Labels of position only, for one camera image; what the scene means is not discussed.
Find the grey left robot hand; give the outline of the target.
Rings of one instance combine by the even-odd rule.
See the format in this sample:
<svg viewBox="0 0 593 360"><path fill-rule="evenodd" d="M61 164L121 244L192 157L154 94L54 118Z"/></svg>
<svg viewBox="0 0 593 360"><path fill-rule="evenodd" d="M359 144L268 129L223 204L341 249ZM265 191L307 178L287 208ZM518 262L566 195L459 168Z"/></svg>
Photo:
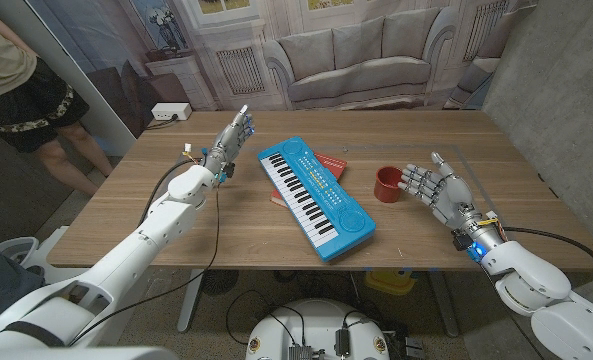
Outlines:
<svg viewBox="0 0 593 360"><path fill-rule="evenodd" d="M201 165L214 174L220 174L238 156L245 141L254 133L253 117L245 104L215 138Z"/></svg>

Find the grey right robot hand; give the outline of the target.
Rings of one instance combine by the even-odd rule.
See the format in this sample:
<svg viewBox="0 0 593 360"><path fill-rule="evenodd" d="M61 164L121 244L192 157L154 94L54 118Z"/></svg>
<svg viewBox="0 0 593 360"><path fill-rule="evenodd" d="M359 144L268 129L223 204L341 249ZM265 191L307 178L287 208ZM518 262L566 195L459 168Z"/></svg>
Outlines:
<svg viewBox="0 0 593 360"><path fill-rule="evenodd" d="M465 180L437 153L431 153L437 169L432 171L414 164L403 170L398 187L427 205L432 214L462 239L466 248L476 245L482 255L500 246L504 240L491 224L480 225L482 213L474 204Z"/></svg>

